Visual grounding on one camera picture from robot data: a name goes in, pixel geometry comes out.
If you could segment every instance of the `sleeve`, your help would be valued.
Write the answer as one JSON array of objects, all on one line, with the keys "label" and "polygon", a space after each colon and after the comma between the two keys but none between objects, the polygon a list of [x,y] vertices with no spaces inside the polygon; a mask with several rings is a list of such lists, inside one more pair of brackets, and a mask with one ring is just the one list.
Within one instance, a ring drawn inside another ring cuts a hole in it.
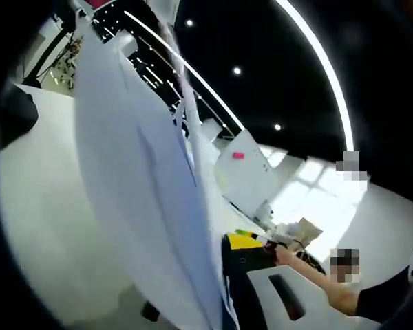
[{"label": "sleeve", "polygon": [[383,323],[403,304],[408,289],[408,267],[380,285],[361,290],[355,316]]}]

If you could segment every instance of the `window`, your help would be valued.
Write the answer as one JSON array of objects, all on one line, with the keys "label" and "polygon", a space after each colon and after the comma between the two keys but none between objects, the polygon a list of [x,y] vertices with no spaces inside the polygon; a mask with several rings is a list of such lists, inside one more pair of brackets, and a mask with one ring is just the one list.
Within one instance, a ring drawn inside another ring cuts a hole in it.
[{"label": "window", "polygon": [[352,181],[349,173],[337,172],[334,164],[308,159],[271,203],[273,223],[305,217],[323,230],[307,247],[323,261],[348,229],[366,188],[366,181]]},{"label": "window", "polygon": [[288,154],[287,151],[270,148],[268,146],[259,146],[263,156],[268,160],[268,163],[276,168]]},{"label": "window", "polygon": [[298,177],[304,181],[313,183],[323,170],[323,164],[317,160],[309,159],[298,170]]},{"label": "window", "polygon": [[283,151],[274,151],[273,154],[268,158],[268,163],[273,167],[276,168],[282,162],[283,158],[287,155],[286,152]]}]

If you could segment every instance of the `recessed ceiling light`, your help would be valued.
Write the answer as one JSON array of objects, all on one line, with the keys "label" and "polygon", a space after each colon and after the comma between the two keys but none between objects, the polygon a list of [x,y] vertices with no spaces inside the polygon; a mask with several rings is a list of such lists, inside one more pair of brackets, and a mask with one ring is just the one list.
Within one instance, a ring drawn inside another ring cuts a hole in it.
[{"label": "recessed ceiling light", "polygon": [[234,68],[233,68],[233,73],[234,73],[236,76],[240,76],[240,75],[242,74],[242,69],[240,69],[239,67],[234,67]]}]

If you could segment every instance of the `white panel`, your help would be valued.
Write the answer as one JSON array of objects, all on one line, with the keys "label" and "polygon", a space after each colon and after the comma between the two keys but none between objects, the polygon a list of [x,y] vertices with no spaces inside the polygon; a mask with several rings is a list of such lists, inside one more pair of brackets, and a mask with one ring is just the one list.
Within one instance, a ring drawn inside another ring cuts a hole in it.
[{"label": "white panel", "polygon": [[[244,153],[244,159],[234,159],[234,152]],[[277,176],[248,131],[222,151],[215,173],[223,195],[250,218],[277,190]]]}]

